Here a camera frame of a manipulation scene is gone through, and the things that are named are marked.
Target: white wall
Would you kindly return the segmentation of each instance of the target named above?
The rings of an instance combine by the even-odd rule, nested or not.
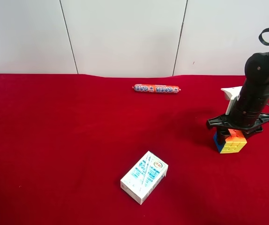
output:
[[[174,74],[243,75],[268,27],[269,1],[189,0]]]
[[[186,0],[62,0],[78,72],[171,76]]]
[[[0,0],[0,73],[76,73],[58,0]]]

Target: orange sausage stick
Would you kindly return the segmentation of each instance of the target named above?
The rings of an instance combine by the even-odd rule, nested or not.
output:
[[[139,92],[153,93],[178,93],[181,89],[178,86],[170,85],[151,85],[151,84],[135,84],[133,89]]]

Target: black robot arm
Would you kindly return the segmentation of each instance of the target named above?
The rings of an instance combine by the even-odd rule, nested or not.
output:
[[[259,40],[264,45],[269,45],[262,38]],[[262,113],[269,100],[269,52],[255,53],[245,65],[246,80],[240,91],[237,101],[228,115],[220,115],[207,121],[207,127],[217,127],[218,132],[227,129],[244,131],[249,137],[262,131],[262,124],[269,122],[269,113]]]

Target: red table surface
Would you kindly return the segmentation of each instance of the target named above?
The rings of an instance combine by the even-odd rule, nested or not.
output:
[[[269,124],[235,154],[205,126],[244,79],[0,74],[0,225],[269,224]],[[169,169],[139,205],[120,179],[148,150]]]

